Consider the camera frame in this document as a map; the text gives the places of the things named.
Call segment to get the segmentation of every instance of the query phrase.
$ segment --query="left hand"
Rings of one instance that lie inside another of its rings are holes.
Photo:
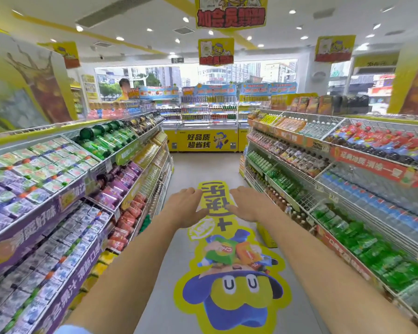
[[[200,204],[202,190],[193,187],[182,189],[169,197],[160,215],[178,228],[188,228],[195,225],[208,215],[209,209],[196,210]]]

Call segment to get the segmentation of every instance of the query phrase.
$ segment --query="yellow package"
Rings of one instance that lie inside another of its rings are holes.
[[[114,254],[110,251],[104,251],[99,256],[98,261],[103,264],[110,265],[117,256],[118,256],[117,254]]]
[[[102,273],[105,272],[107,267],[108,267],[107,265],[104,265],[101,262],[99,262],[99,263],[95,264],[93,269],[91,269],[90,275],[100,277],[102,275]]]
[[[89,276],[82,284],[81,289],[85,292],[89,292],[90,289],[95,285],[97,280],[98,278],[96,276]]]
[[[86,295],[85,292],[79,292],[78,295],[72,300],[68,309],[74,310],[82,301],[82,298]]]

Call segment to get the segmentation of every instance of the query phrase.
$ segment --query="person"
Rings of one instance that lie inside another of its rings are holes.
[[[418,327],[393,304],[265,194],[243,186],[230,193],[237,205],[226,208],[268,230],[332,334],[418,334]],[[161,213],[128,244],[56,334],[133,334],[175,232],[209,213],[208,209],[197,211],[201,197],[202,191],[191,187],[171,195]]]
[[[121,78],[121,80],[119,81],[119,86],[121,87],[121,90],[123,93],[121,97],[117,99],[117,101],[128,100],[128,91],[130,90],[130,81],[127,78]]]

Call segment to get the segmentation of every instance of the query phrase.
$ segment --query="cartoon mascot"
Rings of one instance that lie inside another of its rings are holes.
[[[213,141],[215,142],[215,144],[217,144],[215,146],[216,149],[221,150],[223,145],[229,142],[229,140],[225,140],[223,142],[223,140],[226,139],[226,137],[228,137],[228,136],[226,136],[223,132],[217,132],[217,134],[213,138]]]
[[[262,327],[268,318],[268,306],[283,296],[279,282],[266,266],[276,259],[261,253],[261,247],[246,241],[250,233],[238,229],[234,237],[215,235],[206,238],[206,256],[199,266],[209,270],[191,278],[183,289],[186,302],[203,303],[212,327],[227,331],[239,325]]]

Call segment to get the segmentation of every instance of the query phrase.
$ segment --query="floor sticker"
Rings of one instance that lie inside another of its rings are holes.
[[[209,215],[189,229],[198,245],[190,271],[175,286],[175,304],[196,315],[204,334],[273,333],[278,309],[291,302],[290,287],[278,274],[284,260],[224,208],[234,203],[225,182],[203,182],[198,188]]]

